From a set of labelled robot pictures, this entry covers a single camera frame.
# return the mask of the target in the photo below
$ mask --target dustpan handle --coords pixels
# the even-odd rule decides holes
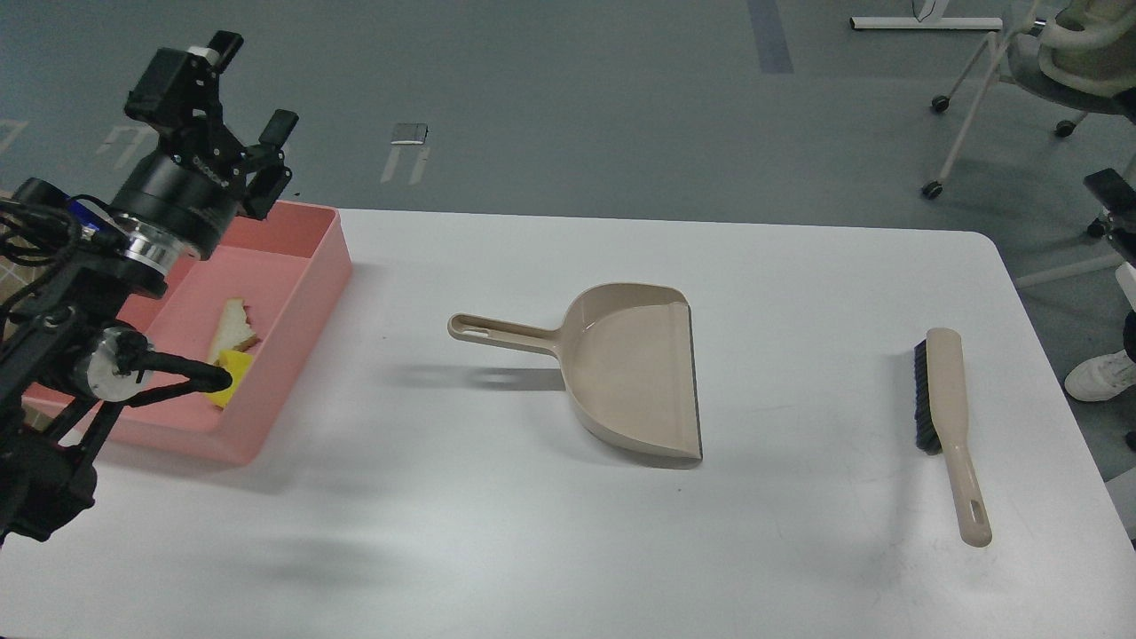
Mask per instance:
[[[450,317],[449,329],[456,340],[557,356],[556,331],[475,315]]]

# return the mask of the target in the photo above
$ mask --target black bristles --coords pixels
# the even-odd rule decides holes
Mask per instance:
[[[938,455],[943,445],[930,415],[930,392],[927,388],[927,341],[916,346],[916,446],[927,455]]]

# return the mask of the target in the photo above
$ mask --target white metal frame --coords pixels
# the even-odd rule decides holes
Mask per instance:
[[[935,179],[939,184],[945,184],[946,179],[951,175],[951,169],[954,167],[954,160],[959,158],[959,151],[962,149],[962,141],[966,139],[967,133],[970,131],[970,125],[975,122],[975,116],[978,115],[978,106],[982,105],[983,99],[986,98],[986,92],[989,88],[997,84],[999,82],[1006,82],[1013,84],[1013,76],[1002,73],[1002,59],[1005,58],[1005,52],[1010,48],[1010,42],[1013,39],[1014,33],[1004,34],[1000,38],[997,33],[987,33],[983,36],[983,41],[978,43],[978,49],[970,57],[970,61],[962,69],[962,73],[954,81],[951,90],[946,93],[946,99],[950,100],[954,97],[954,92],[959,90],[962,85],[962,81],[966,80],[967,75],[970,74],[970,69],[975,67],[978,59],[982,58],[984,51],[989,52],[989,59],[986,65],[986,76],[983,78],[983,85],[978,89],[978,94],[975,96],[974,101],[970,102],[970,109],[967,111],[967,118],[962,121],[962,127],[959,128],[959,134],[954,136],[954,143],[951,144],[951,151],[946,155],[946,161],[943,163],[943,168],[939,169],[938,176]]]
[[[925,30],[970,30],[999,31],[1001,18],[947,18],[943,17],[950,0],[925,0],[916,17],[854,17],[852,28],[925,28]]]
[[[1136,182],[1136,156],[1134,156],[1128,161],[1128,166],[1125,167],[1124,179],[1129,184]],[[1108,230],[1109,209],[1101,208],[1097,219],[1103,222],[1105,230]],[[1036,287],[1038,284],[1064,280],[1067,277],[1076,277],[1077,275],[1104,271],[1105,268],[1113,268],[1116,266],[1121,266],[1122,264],[1125,264],[1125,258],[1121,257],[1120,254],[1112,252],[1083,262],[1075,262],[1066,266],[1058,266],[1056,268],[1047,268],[1037,273],[1030,273],[1029,275],[1022,275],[1013,281],[1013,287],[1021,290],[1029,287]],[[1117,281],[1119,281],[1120,287],[1125,289],[1125,293],[1129,296],[1129,300],[1133,301],[1133,309],[1136,309],[1136,280],[1133,279],[1129,271],[1120,268],[1117,271]]]

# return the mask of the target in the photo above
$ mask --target person's foot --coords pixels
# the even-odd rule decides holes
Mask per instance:
[[[1066,376],[1066,392],[1079,401],[1104,401],[1136,384],[1136,363],[1125,351],[1081,362]]]

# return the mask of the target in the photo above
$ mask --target floor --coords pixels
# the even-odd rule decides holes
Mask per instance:
[[[153,144],[122,115],[159,47],[245,44],[222,82],[245,141],[300,114],[286,197],[341,207],[976,231],[1014,276],[1110,254],[1083,235],[1081,179],[1122,168],[1136,130],[994,88],[943,196],[937,172],[974,81],[945,92],[982,35],[854,32],[903,1],[384,0],[5,2],[0,189],[30,175],[109,198]],[[1002,2],[954,0],[957,16]],[[396,123],[424,147],[392,156]],[[754,256],[760,268],[760,256]],[[1128,305],[1111,271],[1022,302],[1063,375],[1118,350]],[[1104,479],[1136,465],[1136,392],[1072,409]]]

